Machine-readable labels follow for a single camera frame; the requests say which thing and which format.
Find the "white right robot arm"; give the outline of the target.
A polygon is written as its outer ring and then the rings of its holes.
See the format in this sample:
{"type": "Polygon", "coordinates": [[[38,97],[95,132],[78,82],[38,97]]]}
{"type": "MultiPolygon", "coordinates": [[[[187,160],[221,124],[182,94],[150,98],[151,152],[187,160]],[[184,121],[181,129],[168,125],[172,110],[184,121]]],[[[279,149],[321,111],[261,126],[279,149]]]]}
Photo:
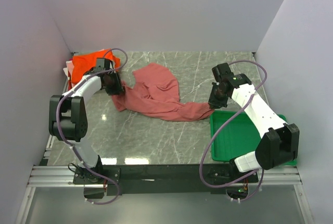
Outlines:
{"type": "Polygon", "coordinates": [[[232,159],[234,166],[228,169],[229,178],[240,182],[247,171],[269,170],[296,160],[300,137],[298,126],[280,118],[261,98],[251,80],[243,73],[234,74],[228,63],[213,67],[212,73],[215,82],[208,101],[210,108],[226,107],[228,99],[234,100],[261,138],[254,151],[232,159]]]}

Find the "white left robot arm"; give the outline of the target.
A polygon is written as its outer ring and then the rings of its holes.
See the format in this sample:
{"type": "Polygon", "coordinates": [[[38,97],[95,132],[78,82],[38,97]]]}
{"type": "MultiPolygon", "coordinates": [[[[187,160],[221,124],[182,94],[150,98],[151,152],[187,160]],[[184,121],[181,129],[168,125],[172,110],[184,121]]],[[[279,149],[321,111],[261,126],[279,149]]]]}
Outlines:
{"type": "Polygon", "coordinates": [[[110,96],[124,94],[114,62],[97,58],[95,66],[84,73],[78,84],[62,95],[53,95],[49,102],[49,133],[69,146],[79,160],[75,173],[91,183],[101,182],[104,170],[86,136],[85,105],[102,89],[110,96]]]}

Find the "dusty pink t shirt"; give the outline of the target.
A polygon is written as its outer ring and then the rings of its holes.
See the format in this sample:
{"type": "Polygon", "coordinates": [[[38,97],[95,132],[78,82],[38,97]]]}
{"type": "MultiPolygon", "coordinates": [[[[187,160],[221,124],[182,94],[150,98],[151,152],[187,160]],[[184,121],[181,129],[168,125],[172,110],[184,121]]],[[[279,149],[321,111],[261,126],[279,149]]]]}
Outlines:
{"type": "Polygon", "coordinates": [[[151,63],[133,75],[134,87],[123,82],[125,93],[111,97],[118,111],[131,110],[173,122],[199,121],[213,113],[208,103],[181,103],[178,80],[162,65],[151,63]]]}

